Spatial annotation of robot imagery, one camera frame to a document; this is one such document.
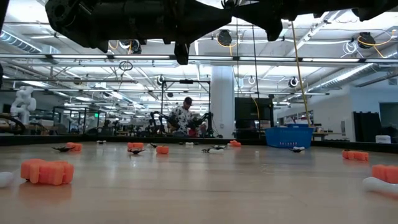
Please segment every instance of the white pillar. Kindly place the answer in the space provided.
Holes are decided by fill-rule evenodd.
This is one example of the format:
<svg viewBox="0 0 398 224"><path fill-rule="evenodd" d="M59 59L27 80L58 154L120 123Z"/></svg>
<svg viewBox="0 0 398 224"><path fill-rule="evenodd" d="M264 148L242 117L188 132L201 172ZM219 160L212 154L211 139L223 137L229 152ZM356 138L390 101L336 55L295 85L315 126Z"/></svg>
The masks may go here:
<svg viewBox="0 0 398 224"><path fill-rule="evenodd" d="M211 105L214 114L214 135L222 135L232 139L234 125L234 74L232 66L212 67L211 73Z"/></svg>

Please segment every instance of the ceiling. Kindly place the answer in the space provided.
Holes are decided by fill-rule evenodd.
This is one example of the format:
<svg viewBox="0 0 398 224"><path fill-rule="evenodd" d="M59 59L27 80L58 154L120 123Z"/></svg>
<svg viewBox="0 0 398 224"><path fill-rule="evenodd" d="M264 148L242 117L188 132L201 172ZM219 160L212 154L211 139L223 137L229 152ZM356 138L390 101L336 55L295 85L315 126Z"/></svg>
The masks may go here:
<svg viewBox="0 0 398 224"><path fill-rule="evenodd" d="M98 49L86 49L66 37L56 34L48 25L47 15L45 13L43 2L45 0L10 0L9 9L3 31L12 33L23 41L26 41L34 46L52 46L59 50L60 54L103 54ZM205 4L221 8L219 0L201 0ZM378 58L380 57L375 48L355 50L354 45L348 45L351 38L357 38L360 32L370 32L375 38L377 44L380 45L377 49L383 51L397 45L396 37L391 37L393 30L398 27L398 12L385 12L380 16L371 19L370 21L359 22L358 18L351 11L334 12L335 16L328 20L326 24L322 21L326 16L333 13L326 12L322 18L314 19L311 14L298 16L294 21L296 40L299 44L299 57L323 57L323 58ZM294 57L294 43L293 30L291 23L283 21L284 33L281 34L280 39L275 42L267 41L267 34L264 30L253 27L251 24L240 19L233 18L230 25L222 29L229 29L233 38L234 47L224 47L220 45L216 37L219 30L214 30L190 47L190 55L206 55L206 56L257 56L257 57ZM127 54L127 49L122 48L116 40L109 43L108 54ZM0 41L0 53L11 54L26 54L27 52L10 45L7 42ZM148 40L147 45L142 46L142 54L144 55L173 55L174 44L164 45L161 40ZM60 60L61 62L73 62L73 60ZM123 80L137 80L138 83L106 83L102 84L101 88L109 90L159 90L157 78L161 75L166 80L210 80L212 75L212 67L216 66L212 63L200 62L190 63L188 65L179 66L175 61L155 61L157 66L146 66L152 64L151 60L131 60L134 68L130 71L121 71L116 64L119 61L114 61L114 67L106 65L112 62L103 60L90 61L81 60L81 62L99 62L100 65L95 67L68 67L55 66L48 63L42 63L40 60L23 60L23 59L6 59L3 60L3 67L14 71L11 78L55 78L58 79L73 79L80 77L81 79L92 80L115 80L120 79L123 74ZM283 63L267 64L267 65L237 65L236 62L231 62L229 66L233 66L236 82L236 91L238 84L240 91L257 91L257 85L251 84L251 78L258 77L259 91L274 91L274 92L296 92L298 89L291 89L288 86L288 80L292 77L297 77L297 67L294 63L285 65ZM319 82L329 75L346 68L346 65L310 65L305 64L300 66L300 73L303 77L304 86L308 87L313 83ZM47 86L61 89L68 88L88 89L95 88L98 82L84 82L81 85L75 85L71 82L50 82ZM170 100L180 101L186 96L193 97L194 101L198 103L196 112L204 113L206 109L205 101L208 100L206 92L207 86L200 86L197 84L186 85L175 83L169 91L174 91L173 98ZM178 93L178 91L198 91L198 93ZM79 92L59 91L68 96L80 96ZM115 97L104 98L99 92L84 93L84 97L92 98L96 101L108 102L113 104L125 103L125 99L129 98L135 103L144 105L145 109L137 110L154 110L159 108L160 94L148 94L138 92L125 92L123 98L117 99ZM284 96L277 95L277 100L284 99ZM72 101L86 103L84 101L72 98ZM120 106L118 108L126 110L127 107Z"/></svg>

